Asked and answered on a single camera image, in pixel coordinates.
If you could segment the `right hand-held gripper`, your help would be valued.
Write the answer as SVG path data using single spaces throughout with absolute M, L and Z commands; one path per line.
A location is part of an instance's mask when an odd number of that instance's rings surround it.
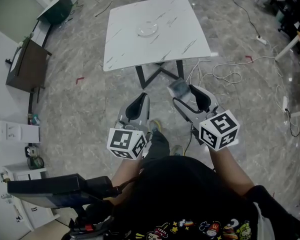
M 192 133 L 199 144 L 205 144 L 214 151 L 237 144 L 241 125 L 233 113 L 218 105 L 217 98 L 208 90 L 193 84 L 189 88 L 199 111 L 195 111 L 179 98 L 174 97 L 172 102 L 179 114 L 187 122 L 192 122 Z

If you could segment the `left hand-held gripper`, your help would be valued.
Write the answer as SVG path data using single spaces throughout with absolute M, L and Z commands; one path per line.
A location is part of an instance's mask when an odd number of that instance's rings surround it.
M 126 102 L 119 110 L 114 127 L 109 129 L 107 149 L 117 158 L 137 160 L 149 140 L 150 98 L 145 92 Z

